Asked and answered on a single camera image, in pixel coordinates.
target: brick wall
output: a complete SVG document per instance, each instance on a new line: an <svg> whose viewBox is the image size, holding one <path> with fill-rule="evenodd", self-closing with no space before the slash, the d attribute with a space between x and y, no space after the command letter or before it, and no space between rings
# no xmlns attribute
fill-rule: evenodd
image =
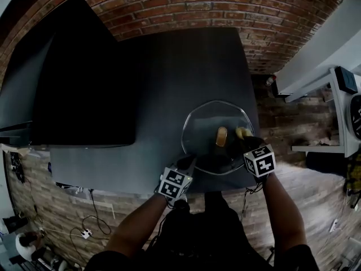
<svg viewBox="0 0 361 271"><path fill-rule="evenodd" d="M0 81L32 26L66 0L38 0L0 47ZM86 0L118 41L192 27L236 27L251 73L273 73L304 45L342 0Z"/></svg>

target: wall outlet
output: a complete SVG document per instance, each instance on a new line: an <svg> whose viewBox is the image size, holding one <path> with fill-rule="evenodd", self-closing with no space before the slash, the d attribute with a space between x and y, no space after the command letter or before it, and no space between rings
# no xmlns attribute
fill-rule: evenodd
<svg viewBox="0 0 361 271"><path fill-rule="evenodd" d="M338 225L338 219L334 219L329 232L332 233L333 231L335 231L337 229L337 225Z"/></svg>
<svg viewBox="0 0 361 271"><path fill-rule="evenodd" d="M92 232L89 229L85 229L81 235L83 236L84 239L89 238L92 235Z"/></svg>

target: clear glass bowl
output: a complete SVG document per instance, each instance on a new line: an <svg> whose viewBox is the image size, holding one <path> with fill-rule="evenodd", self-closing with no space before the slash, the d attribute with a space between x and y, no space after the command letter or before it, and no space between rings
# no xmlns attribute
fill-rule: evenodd
<svg viewBox="0 0 361 271"><path fill-rule="evenodd" d="M227 128L224 148L215 144L218 129ZM243 154L231 152L237 145L236 128L254 130L242 108L222 100L212 100L195 108L184 123L182 147L186 154L198 157L196 168L209 174L225 175L244 165Z"/></svg>

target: dark gray table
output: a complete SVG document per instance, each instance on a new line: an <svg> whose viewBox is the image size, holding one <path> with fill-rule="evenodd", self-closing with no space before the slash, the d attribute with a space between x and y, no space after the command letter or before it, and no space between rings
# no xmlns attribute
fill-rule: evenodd
<svg viewBox="0 0 361 271"><path fill-rule="evenodd" d="M125 85L135 82L137 90L136 141L116 148L52 148L55 181L114 192L152 193L164 167L183 153L181 135L188 114L214 99L243 108L259 133L254 91L235 28L176 30L133 38L119 46L115 79L124 80ZM121 119L117 106L109 107ZM254 185L244 168L225 176L196 171L193 177L193 192Z"/></svg>

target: wooden floor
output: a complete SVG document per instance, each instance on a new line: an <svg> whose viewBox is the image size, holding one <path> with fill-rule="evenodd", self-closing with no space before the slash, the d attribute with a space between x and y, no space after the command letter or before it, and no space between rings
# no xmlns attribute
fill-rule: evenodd
<svg viewBox="0 0 361 271"><path fill-rule="evenodd" d="M320 93L315 93L296 102L285 104L283 99L273 98L264 81L254 81L261 134L266 142L275 149L278 162L277 175L299 207L307 232L307 240L316 258L320 270L330 270L340 259L348 237L360 238L361 216L346 205L342 192L344 179L332 174L321 174L304 167L305 155L293 153L293 143L337 143L334 130L334 111L331 104L324 103ZM48 239L56 246L56 252L70 261L84 266L70 241L69 232L74 227L81 228L82 219L94 215L94 209L85 191L75 195L74 191L65 191L55 186L51 174L47 171L48 158L38 159L27 156L22 159L26 181L21 184L10 171L7 157L8 176L13 200L18 211L24 211L35 218L33 200L38 207L39 216L35 225L44 227ZM244 190L223 193L231 208L238 214L243 206ZM114 230L126 215L140 206L147 198L141 195L110 194L95 191L94 199L99 217ZM204 210L202 194L188 196L192 212ZM329 233L334 219L340 220L339 228ZM251 245L264 258L270 254L274 245L266 203L262 192L248 195L244 216L244 230ZM88 219L86 228L94 236L108 238L98 230L96 221ZM100 252L107 240L84 240L75 230L72 238L81 255L88 260Z"/></svg>

